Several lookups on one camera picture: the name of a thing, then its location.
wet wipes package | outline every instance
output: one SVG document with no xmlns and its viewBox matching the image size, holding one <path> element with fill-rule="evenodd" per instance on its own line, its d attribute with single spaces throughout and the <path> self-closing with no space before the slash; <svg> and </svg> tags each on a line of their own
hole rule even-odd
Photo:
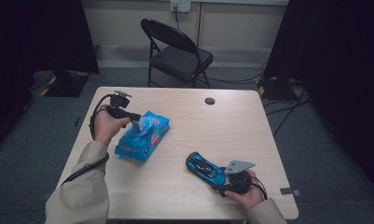
<svg viewBox="0 0 374 224">
<path fill-rule="evenodd" d="M 132 126 L 119 139 L 115 154 L 146 161 L 160 140 L 169 131 L 169 119 L 147 111 L 140 121 L 132 122 Z"/>
</svg>

black folding chair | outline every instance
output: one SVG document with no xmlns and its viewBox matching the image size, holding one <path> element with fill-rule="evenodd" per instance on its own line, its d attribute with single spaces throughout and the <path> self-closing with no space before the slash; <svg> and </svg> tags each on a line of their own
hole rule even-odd
<svg viewBox="0 0 374 224">
<path fill-rule="evenodd" d="M 151 80 L 152 67 L 154 67 L 172 77 L 185 82 L 193 82 L 193 88 L 197 80 L 206 83 L 208 88 L 211 88 L 205 69 L 213 62 L 212 53 L 197 48 L 195 43 L 183 32 L 161 22 L 142 19 L 141 27 L 151 42 L 148 87 L 151 86 L 151 82 L 160 86 Z M 168 46 L 160 50 L 154 39 Z M 204 81 L 198 79 L 200 74 L 203 75 Z"/>
</svg>

gray carpet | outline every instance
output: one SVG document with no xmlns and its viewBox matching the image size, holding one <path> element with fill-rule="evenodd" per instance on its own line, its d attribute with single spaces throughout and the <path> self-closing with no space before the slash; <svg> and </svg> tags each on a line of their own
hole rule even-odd
<svg viewBox="0 0 374 224">
<path fill-rule="evenodd" d="M 247 79 L 260 68 L 208 70 L 208 77 Z M 34 91 L 29 109 L 15 123 L 0 145 L 0 224 L 43 223 L 44 193 L 52 192 L 79 132 L 95 90 L 101 86 L 146 86 L 147 68 L 105 68 L 91 76 L 78 98 L 42 97 Z M 35 74 L 35 85 L 50 72 Z M 171 77 L 154 78 L 165 87 L 189 88 Z M 211 81 L 214 89 L 256 90 L 256 85 Z M 293 85 L 297 95 L 303 86 Z M 198 83 L 198 88 L 205 88 Z M 303 95 L 302 102 L 309 99 Z M 289 103 L 263 101 L 267 113 Z M 275 132 L 288 111 L 268 115 Z M 308 102 L 296 107 L 275 135 L 284 168 L 296 198 L 299 217 L 289 223 L 374 223 L 374 188 L 353 158 L 330 137 L 326 121 Z"/>
</svg>

person's left hand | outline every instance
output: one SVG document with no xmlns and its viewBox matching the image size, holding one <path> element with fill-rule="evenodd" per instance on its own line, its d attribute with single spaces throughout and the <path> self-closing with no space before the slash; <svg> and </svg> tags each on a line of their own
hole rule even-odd
<svg viewBox="0 0 374 224">
<path fill-rule="evenodd" d="M 96 120 L 94 121 L 94 140 L 106 144 L 110 144 L 111 139 L 119 132 L 123 125 L 128 124 L 131 119 L 114 119 L 108 111 L 105 109 L 107 105 L 101 105 L 99 108 L 99 113 L 96 115 Z"/>
</svg>

hand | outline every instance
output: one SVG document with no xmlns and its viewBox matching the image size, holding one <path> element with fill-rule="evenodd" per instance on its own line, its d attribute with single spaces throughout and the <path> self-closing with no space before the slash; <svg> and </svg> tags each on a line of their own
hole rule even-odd
<svg viewBox="0 0 374 224">
<path fill-rule="evenodd" d="M 248 169 L 247 172 L 250 176 L 256 177 L 256 173 L 254 171 Z M 259 185 L 258 181 L 253 177 L 251 177 L 251 181 L 254 184 Z M 245 210 L 250 210 L 252 207 L 263 202 L 262 192 L 256 187 L 251 187 L 250 190 L 244 195 L 240 195 L 232 191 L 225 191 L 225 195 L 236 202 L 241 203 Z"/>
<path fill-rule="evenodd" d="M 94 140 L 106 144 L 110 144 L 111 139 L 119 132 L 123 125 L 128 124 L 131 119 L 114 119 L 105 109 L 107 105 L 101 105 L 94 121 Z"/>
</svg>

